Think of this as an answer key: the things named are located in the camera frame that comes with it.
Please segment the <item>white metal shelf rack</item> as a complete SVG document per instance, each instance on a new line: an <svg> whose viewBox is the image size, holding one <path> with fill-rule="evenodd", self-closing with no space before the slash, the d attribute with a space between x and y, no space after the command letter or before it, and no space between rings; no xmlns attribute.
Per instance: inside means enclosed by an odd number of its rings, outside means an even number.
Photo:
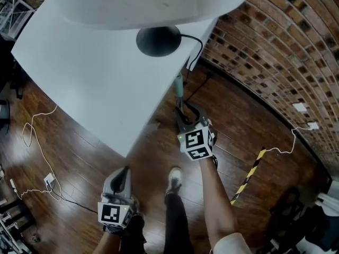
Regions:
<svg viewBox="0 0 339 254"><path fill-rule="evenodd" d="M0 35L16 41L35 10L23 0L0 0Z"/></svg>

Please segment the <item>person's right forearm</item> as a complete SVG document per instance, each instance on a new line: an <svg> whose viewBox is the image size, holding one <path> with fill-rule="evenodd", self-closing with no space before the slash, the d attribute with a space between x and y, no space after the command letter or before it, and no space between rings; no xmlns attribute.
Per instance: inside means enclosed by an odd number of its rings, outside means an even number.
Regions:
<svg viewBox="0 0 339 254"><path fill-rule="evenodd" d="M237 232L237 220L212 158L204 158L199 164L202 174L204 218L210 244L214 247L225 236Z"/></svg>

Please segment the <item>white table lamp black base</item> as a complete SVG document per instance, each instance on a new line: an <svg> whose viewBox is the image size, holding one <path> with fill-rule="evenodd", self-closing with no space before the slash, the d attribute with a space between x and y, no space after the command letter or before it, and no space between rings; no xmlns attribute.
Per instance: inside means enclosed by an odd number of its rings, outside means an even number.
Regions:
<svg viewBox="0 0 339 254"><path fill-rule="evenodd" d="M53 0L72 23L102 30L144 29L205 21L245 0Z"/></svg>

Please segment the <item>person's left hand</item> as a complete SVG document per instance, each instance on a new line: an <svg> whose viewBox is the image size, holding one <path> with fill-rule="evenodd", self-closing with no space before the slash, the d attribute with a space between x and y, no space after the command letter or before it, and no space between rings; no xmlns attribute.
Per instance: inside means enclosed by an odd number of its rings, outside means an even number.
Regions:
<svg viewBox="0 0 339 254"><path fill-rule="evenodd" d="M104 225L103 231L117 235L119 237L124 235L124 228L119 225Z"/></svg>

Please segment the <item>person's beige shirt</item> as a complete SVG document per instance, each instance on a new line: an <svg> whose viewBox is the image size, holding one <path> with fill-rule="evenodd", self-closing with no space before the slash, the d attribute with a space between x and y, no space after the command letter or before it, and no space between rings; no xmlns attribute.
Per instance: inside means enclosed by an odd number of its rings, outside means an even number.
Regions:
<svg viewBox="0 0 339 254"><path fill-rule="evenodd" d="M213 248L213 254L252 254L241 233L236 232L220 239Z"/></svg>

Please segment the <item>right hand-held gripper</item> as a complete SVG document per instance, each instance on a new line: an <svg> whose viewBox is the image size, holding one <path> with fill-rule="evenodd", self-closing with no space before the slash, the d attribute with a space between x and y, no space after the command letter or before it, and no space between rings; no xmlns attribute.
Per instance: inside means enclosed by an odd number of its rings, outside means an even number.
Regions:
<svg viewBox="0 0 339 254"><path fill-rule="evenodd" d="M211 121L207 119L206 111L198 104L193 102L185 102L185 105L195 115L195 123L193 130L180 133L177 138L180 143L180 152L186 154L192 161L197 161L213 156L213 146L215 144L215 134L210 131ZM179 128L187 128L191 122L176 107L176 120Z"/></svg>

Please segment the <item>person's grey white shoe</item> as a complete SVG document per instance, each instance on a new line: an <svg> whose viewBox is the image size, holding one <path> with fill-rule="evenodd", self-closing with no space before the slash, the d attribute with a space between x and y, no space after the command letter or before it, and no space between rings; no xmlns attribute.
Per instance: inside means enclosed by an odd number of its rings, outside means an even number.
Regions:
<svg viewBox="0 0 339 254"><path fill-rule="evenodd" d="M168 175L168 187L166 190L166 196L169 194L178 195L182 186L183 173L179 167L173 167Z"/></svg>

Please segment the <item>dark low furniture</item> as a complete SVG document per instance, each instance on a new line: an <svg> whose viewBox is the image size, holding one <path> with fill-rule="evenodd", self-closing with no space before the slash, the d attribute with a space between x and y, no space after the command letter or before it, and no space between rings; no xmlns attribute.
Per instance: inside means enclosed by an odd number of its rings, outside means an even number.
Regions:
<svg viewBox="0 0 339 254"><path fill-rule="evenodd" d="M0 99L0 137L7 135L10 128L10 103Z"/></svg>

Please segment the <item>white square table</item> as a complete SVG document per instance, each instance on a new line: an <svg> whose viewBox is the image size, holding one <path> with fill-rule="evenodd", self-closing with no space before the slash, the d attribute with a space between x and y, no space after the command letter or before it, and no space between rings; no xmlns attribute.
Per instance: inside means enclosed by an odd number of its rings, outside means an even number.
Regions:
<svg viewBox="0 0 339 254"><path fill-rule="evenodd" d="M171 55L137 48L137 30L95 30L71 24L45 0L12 54L65 113L126 157L189 58L206 41L214 19L179 26L186 34Z"/></svg>

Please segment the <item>white power strip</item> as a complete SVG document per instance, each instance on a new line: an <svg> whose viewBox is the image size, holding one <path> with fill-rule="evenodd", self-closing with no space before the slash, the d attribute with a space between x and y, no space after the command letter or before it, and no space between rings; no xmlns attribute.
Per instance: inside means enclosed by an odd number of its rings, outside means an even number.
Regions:
<svg viewBox="0 0 339 254"><path fill-rule="evenodd" d="M56 183L56 178L53 173L49 173L45 178L44 178L45 185L48 190L51 190L54 188L55 183Z"/></svg>

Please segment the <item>white metal cart frame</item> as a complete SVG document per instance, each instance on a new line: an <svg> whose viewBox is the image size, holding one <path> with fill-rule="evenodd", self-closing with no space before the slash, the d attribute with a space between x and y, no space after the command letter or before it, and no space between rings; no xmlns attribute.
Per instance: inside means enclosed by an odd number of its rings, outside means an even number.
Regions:
<svg viewBox="0 0 339 254"><path fill-rule="evenodd" d="M0 254L37 254L23 232L36 224L21 199L0 203Z"/></svg>

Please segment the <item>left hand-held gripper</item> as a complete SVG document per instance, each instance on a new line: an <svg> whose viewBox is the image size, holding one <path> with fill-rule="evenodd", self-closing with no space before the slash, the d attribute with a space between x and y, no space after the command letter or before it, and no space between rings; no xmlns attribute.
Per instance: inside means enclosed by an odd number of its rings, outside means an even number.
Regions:
<svg viewBox="0 0 339 254"><path fill-rule="evenodd" d="M131 170L128 166L110 174L103 186L102 200L98 202L98 221L106 226L126 228L134 215L131 197Z"/></svg>

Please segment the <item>teal broom with black bristles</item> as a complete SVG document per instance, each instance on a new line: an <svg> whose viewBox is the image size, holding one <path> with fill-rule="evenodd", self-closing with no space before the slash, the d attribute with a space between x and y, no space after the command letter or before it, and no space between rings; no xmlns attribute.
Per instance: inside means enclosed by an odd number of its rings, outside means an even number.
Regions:
<svg viewBox="0 0 339 254"><path fill-rule="evenodd" d="M179 73L175 80L174 85L176 89L176 107L181 111L183 121L186 120L186 116L183 113L183 96L184 96L184 85L182 74Z"/></svg>

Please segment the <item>yellow black striped floor tape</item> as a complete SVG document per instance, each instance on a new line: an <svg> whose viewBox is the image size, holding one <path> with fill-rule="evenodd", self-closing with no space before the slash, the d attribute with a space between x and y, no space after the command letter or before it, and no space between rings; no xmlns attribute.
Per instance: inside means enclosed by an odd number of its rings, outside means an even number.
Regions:
<svg viewBox="0 0 339 254"><path fill-rule="evenodd" d="M236 192L236 194L234 195L234 197L230 200L231 205L234 205L234 203L237 201L237 199L239 198L239 195L243 192L243 190L246 188L249 180L251 179L251 177L253 176L253 174L255 173L262 157L264 156L266 152L266 149L263 147L261 149L261 151L259 152L251 170L249 171L249 173L247 174L245 180L243 181L243 183L241 184L241 186L239 187L238 191Z"/></svg>

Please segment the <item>person's left forearm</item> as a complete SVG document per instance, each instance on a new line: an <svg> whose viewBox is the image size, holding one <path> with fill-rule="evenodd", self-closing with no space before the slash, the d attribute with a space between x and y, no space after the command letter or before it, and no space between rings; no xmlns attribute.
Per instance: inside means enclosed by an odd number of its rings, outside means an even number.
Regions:
<svg viewBox="0 0 339 254"><path fill-rule="evenodd" d="M93 254L119 254L121 237L117 234L104 232Z"/></svg>

